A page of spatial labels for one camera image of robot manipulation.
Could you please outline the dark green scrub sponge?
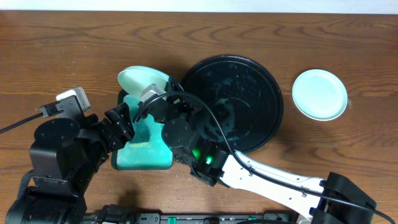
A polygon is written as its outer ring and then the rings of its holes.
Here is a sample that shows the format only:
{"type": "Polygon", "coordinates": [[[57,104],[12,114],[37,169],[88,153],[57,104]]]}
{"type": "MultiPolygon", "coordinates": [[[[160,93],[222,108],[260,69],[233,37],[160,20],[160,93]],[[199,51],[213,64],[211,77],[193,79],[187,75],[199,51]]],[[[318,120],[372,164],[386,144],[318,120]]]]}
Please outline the dark green scrub sponge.
{"type": "Polygon", "coordinates": [[[146,147],[149,146],[150,132],[149,128],[145,124],[144,120],[139,120],[132,124],[135,135],[131,141],[129,141],[129,147],[146,147]]]}

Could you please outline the mint green plate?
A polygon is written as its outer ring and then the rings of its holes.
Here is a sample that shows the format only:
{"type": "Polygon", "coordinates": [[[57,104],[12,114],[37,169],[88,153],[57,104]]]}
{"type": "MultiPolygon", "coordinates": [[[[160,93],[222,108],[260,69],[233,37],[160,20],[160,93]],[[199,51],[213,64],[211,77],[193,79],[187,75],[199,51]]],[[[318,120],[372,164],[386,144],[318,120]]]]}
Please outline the mint green plate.
{"type": "Polygon", "coordinates": [[[169,76],[159,70],[144,66],[125,68],[118,75],[118,82],[123,90],[136,99],[150,85],[156,84],[165,89],[169,76]]]}
{"type": "Polygon", "coordinates": [[[348,105],[348,94],[343,82],[322,69],[301,73],[292,86],[292,99],[302,114],[317,121],[338,118],[348,105]]]}

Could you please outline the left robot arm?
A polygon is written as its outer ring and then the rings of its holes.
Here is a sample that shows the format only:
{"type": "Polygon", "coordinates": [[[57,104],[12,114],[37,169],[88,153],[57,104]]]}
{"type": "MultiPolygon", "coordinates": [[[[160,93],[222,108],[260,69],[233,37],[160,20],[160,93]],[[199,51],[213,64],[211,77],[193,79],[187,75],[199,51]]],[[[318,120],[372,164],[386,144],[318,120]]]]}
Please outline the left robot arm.
{"type": "Polygon", "coordinates": [[[57,115],[41,124],[30,147],[33,169],[19,187],[6,223],[81,223],[84,194],[109,153],[134,137],[129,107],[121,103],[105,113],[85,116],[77,103],[52,106],[57,115]]]}

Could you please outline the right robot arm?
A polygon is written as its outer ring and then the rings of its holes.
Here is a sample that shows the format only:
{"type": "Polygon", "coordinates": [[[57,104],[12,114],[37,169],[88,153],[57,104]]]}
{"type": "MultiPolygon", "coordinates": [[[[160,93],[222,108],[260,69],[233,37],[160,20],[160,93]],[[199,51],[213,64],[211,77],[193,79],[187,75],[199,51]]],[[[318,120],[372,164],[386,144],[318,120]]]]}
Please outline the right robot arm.
{"type": "Polygon", "coordinates": [[[133,120],[152,116],[161,138],[192,176],[215,185],[253,192],[299,213],[310,223],[371,223],[375,201],[343,175],[306,177],[261,164],[226,136],[240,130],[240,113],[228,102],[208,106],[184,91],[144,90],[133,120]]]}

